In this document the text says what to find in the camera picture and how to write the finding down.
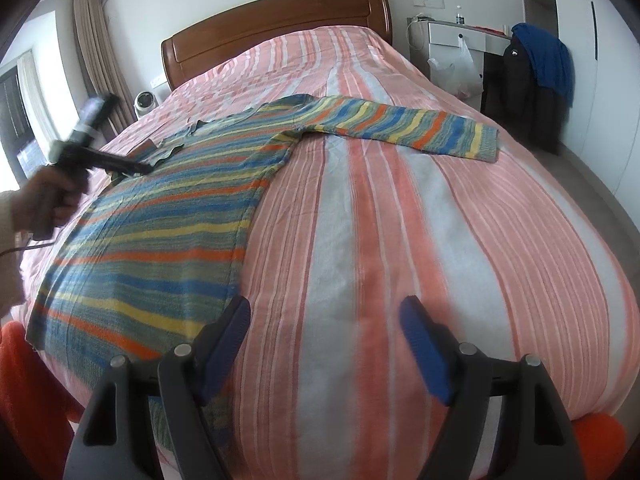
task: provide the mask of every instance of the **person's arm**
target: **person's arm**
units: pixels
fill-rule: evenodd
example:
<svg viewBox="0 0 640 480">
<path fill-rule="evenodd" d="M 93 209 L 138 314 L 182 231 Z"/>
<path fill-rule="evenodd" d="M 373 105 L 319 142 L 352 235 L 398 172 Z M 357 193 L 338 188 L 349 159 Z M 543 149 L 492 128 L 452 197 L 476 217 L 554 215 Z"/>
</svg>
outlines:
<svg viewBox="0 0 640 480">
<path fill-rule="evenodd" d="M 11 193 L 0 193 L 0 253 L 15 247 L 14 222 L 11 213 Z M 24 301 L 17 253 L 0 256 L 0 317 L 9 308 Z"/>
<path fill-rule="evenodd" d="M 78 209 L 80 194 L 86 192 L 86 180 L 74 182 L 53 166 L 41 168 L 19 191 L 0 193 L 0 253 L 15 247 L 15 235 L 31 231 L 45 186 L 62 190 L 63 203 L 53 211 L 55 226 L 66 224 Z M 0 256 L 0 317 L 24 301 L 22 277 L 17 253 Z"/>
</svg>

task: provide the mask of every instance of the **wall outlet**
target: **wall outlet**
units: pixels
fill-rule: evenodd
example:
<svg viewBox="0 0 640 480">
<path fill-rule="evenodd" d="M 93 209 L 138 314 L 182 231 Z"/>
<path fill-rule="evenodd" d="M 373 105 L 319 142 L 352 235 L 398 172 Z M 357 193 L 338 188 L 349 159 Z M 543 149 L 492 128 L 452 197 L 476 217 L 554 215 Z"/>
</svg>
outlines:
<svg viewBox="0 0 640 480">
<path fill-rule="evenodd" d="M 423 0 L 424 6 L 430 9 L 444 9 L 444 0 Z"/>
<path fill-rule="evenodd" d="M 151 88 L 158 88 L 161 84 L 164 84 L 164 83 L 166 83 L 165 74 L 160 74 L 159 76 L 156 76 L 149 82 L 149 84 L 151 85 Z"/>
</svg>

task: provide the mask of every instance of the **water bottle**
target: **water bottle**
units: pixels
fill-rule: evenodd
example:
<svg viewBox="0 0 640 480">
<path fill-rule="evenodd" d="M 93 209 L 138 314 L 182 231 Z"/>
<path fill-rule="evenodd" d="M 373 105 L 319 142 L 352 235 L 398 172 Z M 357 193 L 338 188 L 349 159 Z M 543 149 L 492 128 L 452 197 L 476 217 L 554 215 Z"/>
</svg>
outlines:
<svg viewBox="0 0 640 480">
<path fill-rule="evenodd" d="M 456 15 L 456 23 L 459 25 L 465 24 L 465 17 L 462 15 L 462 6 L 456 6 L 458 13 Z"/>
</svg>

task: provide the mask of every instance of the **cable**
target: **cable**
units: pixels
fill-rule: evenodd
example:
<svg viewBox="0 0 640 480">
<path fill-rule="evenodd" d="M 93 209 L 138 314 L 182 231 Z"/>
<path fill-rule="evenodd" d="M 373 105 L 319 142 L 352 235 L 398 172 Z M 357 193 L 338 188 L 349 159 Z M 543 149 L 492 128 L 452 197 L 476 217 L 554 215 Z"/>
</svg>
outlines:
<svg viewBox="0 0 640 480">
<path fill-rule="evenodd" d="M 30 245 L 30 246 L 25 246 L 25 247 L 14 247 L 12 249 L 7 249 L 5 251 L 2 251 L 0 253 L 0 258 L 2 258 L 3 256 L 5 256 L 6 254 L 11 254 L 11 253 L 20 253 L 22 251 L 30 251 L 32 249 L 40 249 L 42 247 L 51 247 L 52 245 L 55 245 L 55 243 L 58 241 L 58 238 L 56 238 L 55 240 L 53 240 L 52 242 L 48 242 L 46 244 L 38 244 L 38 245 Z"/>
<path fill-rule="evenodd" d="M 422 50 L 424 48 L 424 31 L 422 30 L 422 27 L 420 27 L 420 36 L 422 37 L 422 44 L 420 47 L 417 46 L 413 46 L 411 44 L 411 40 L 409 39 L 409 28 L 414 24 L 414 23 L 420 23 L 420 20 L 418 19 L 420 16 L 423 16 L 423 13 L 420 14 L 416 14 L 414 17 L 411 18 L 411 21 L 409 22 L 409 24 L 406 26 L 406 30 L 404 32 L 405 36 L 406 36 L 406 42 L 409 44 L 409 47 L 414 49 L 414 50 Z"/>
</svg>

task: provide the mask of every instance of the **sweater sleeve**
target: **sweater sleeve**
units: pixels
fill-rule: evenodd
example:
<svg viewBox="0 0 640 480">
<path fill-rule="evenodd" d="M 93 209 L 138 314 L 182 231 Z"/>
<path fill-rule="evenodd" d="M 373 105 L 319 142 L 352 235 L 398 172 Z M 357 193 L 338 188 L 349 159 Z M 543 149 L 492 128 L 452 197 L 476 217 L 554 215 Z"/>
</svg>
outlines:
<svg viewBox="0 0 640 480">
<path fill-rule="evenodd" d="M 0 253 L 15 247 L 15 232 L 11 220 L 9 193 L 0 193 Z M 24 301 L 18 254 L 0 256 L 0 317 Z"/>
</svg>

